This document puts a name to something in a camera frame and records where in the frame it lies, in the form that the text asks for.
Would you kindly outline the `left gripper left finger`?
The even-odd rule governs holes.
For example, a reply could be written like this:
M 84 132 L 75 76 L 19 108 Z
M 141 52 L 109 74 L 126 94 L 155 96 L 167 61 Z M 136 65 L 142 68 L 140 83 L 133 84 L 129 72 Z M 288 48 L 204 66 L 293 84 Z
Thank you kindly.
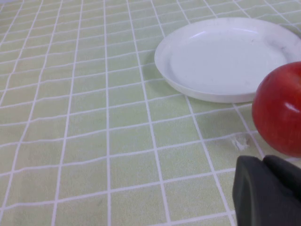
M 263 159 L 238 157 L 232 198 L 239 226 L 301 224 L 301 196 L 282 185 Z

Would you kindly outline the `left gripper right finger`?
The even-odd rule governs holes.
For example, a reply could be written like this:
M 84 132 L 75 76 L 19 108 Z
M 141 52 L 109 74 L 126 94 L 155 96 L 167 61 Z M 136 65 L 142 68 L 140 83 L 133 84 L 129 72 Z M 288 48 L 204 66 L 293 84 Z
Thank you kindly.
M 290 189 L 295 196 L 301 195 L 301 169 L 275 155 L 266 155 L 264 164 L 278 178 L 282 185 Z

